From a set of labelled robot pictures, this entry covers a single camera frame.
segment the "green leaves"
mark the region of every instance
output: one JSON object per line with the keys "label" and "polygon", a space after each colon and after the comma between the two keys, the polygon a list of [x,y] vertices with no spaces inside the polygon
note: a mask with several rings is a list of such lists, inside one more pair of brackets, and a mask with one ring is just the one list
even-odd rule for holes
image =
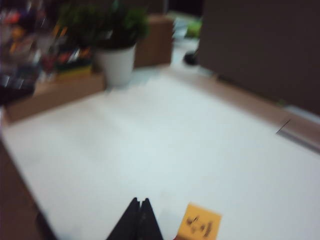
{"label": "green leaves", "polygon": [[67,35],[75,43],[83,40],[93,45],[97,40],[107,43],[105,48],[125,48],[134,45],[139,38],[148,34],[145,9],[127,9],[119,0],[113,1],[103,12],[93,4],[64,4],[59,12],[58,24],[68,27]]}
{"label": "green leaves", "polygon": [[134,32],[137,38],[144,38],[149,32],[146,10],[143,8],[130,9],[123,21],[123,27]]}

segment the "yellow sticky note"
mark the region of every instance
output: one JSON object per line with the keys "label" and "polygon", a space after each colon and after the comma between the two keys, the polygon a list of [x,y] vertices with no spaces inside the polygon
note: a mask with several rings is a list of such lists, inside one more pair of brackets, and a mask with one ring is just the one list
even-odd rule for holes
{"label": "yellow sticky note", "polygon": [[215,240],[221,215],[189,204],[178,231],[178,238],[185,240]]}

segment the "white desk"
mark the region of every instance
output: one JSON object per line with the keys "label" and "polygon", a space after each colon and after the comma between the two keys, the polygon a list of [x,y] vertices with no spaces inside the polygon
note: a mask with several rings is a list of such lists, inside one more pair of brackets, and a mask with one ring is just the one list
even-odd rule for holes
{"label": "white desk", "polygon": [[151,69],[4,129],[61,240],[106,239],[133,197],[166,240],[189,202],[223,215],[219,240],[320,239],[320,157],[276,135],[288,113],[195,72]]}

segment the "green object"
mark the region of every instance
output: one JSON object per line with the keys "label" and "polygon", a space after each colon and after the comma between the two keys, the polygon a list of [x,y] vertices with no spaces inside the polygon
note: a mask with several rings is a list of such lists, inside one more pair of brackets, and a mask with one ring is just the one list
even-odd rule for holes
{"label": "green object", "polygon": [[132,47],[140,38],[148,35],[147,11],[143,8],[127,9],[115,0],[106,14],[106,28],[101,31],[97,47],[103,49],[123,49]]}
{"label": "green object", "polygon": [[201,21],[193,21],[189,23],[185,36],[187,38],[199,38],[201,26],[202,26]]}
{"label": "green object", "polygon": [[127,9],[118,0],[105,11],[93,4],[64,4],[58,24],[68,27],[69,43],[103,49],[131,47],[147,36],[149,30],[145,9]]}
{"label": "green object", "polygon": [[67,27],[67,42],[81,48],[92,46],[103,28],[105,14],[93,4],[63,4],[57,24]]}

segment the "dark partition wall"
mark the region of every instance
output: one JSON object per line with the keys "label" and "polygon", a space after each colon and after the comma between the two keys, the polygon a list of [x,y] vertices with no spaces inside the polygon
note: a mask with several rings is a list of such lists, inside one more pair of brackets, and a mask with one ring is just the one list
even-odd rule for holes
{"label": "dark partition wall", "polygon": [[320,1],[251,2],[205,2],[200,64],[320,114]]}

